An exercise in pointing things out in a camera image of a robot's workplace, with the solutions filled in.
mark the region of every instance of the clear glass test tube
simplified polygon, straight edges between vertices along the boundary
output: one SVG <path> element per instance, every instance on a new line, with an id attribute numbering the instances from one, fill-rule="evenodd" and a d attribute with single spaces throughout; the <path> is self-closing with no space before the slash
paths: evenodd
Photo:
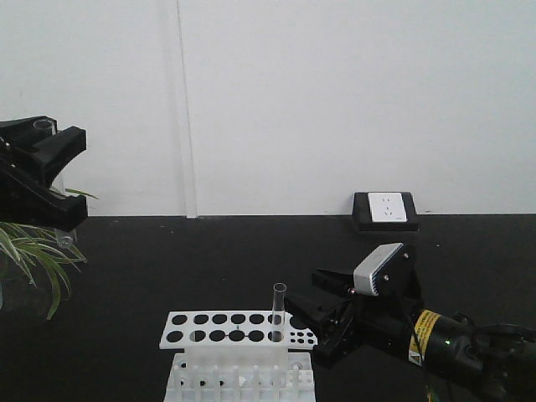
<path id="1" fill-rule="evenodd" d="M 283 340 L 285 328 L 285 294 L 286 285 L 284 283 L 276 283 L 274 285 L 274 299 L 271 308 L 270 340 L 272 342 Z"/>
<path id="2" fill-rule="evenodd" d="M 45 131 L 47 135 L 55 135 L 57 133 L 56 125 L 51 119 L 39 119 L 33 123 L 33 126 L 40 131 Z M 61 173 L 56 176 L 51 187 L 56 193 L 65 195 L 64 179 Z M 54 229 L 54 232 L 56 233 L 58 247 L 62 249 L 68 249 L 74 242 L 76 242 L 76 230 L 65 232 L 61 229 Z"/>

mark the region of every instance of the warning sticker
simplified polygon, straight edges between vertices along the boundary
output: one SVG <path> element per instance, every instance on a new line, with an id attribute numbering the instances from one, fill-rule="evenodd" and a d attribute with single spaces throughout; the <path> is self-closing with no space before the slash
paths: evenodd
<path id="1" fill-rule="evenodd" d="M 419 339 L 420 350 L 422 351 L 422 359 L 425 359 L 426 347 L 428 346 L 428 340 L 430 339 L 430 334 L 436 321 L 441 317 L 441 315 L 436 312 L 431 312 L 430 310 L 423 310 L 420 314 L 419 319 L 415 323 L 415 332 L 417 333 L 417 338 Z M 422 366 L 422 361 L 419 355 L 419 349 L 415 343 L 415 337 L 411 336 L 410 340 L 410 349 L 408 351 L 408 360 L 418 366 Z"/>

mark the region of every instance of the black table surface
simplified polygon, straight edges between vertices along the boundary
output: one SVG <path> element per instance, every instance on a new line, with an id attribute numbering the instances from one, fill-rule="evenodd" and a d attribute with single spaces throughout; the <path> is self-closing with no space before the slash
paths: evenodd
<path id="1" fill-rule="evenodd" d="M 536 327 L 536 215 L 427 215 L 419 233 L 358 234 L 348 216 L 89 218 L 89 262 L 50 322 L 0 345 L 0 402 L 162 401 L 173 351 L 168 312 L 270 310 L 271 287 L 322 301 L 316 269 L 357 265 L 376 245 L 417 250 L 427 307 L 478 323 Z M 420 370 L 362 347 L 315 367 L 318 402 L 419 401 Z M 432 378 L 443 402 L 446 386 Z M 474 401 L 454 387 L 456 401 Z"/>

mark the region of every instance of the white test tube rack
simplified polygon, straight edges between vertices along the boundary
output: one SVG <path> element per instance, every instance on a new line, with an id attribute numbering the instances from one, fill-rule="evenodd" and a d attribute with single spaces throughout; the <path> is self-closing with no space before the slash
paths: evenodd
<path id="1" fill-rule="evenodd" d="M 315 402 L 308 351 L 317 338 L 284 315 L 272 342 L 271 311 L 170 312 L 160 349 L 183 351 L 164 402 Z"/>

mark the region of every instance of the wall socket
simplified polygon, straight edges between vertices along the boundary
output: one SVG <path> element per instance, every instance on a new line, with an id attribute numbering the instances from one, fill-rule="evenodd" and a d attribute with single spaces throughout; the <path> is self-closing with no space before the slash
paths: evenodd
<path id="1" fill-rule="evenodd" d="M 407 222 L 402 193 L 368 193 L 373 222 Z"/>
<path id="2" fill-rule="evenodd" d="M 352 220 L 358 232 L 416 232 L 419 217 L 411 193 L 355 193 Z"/>

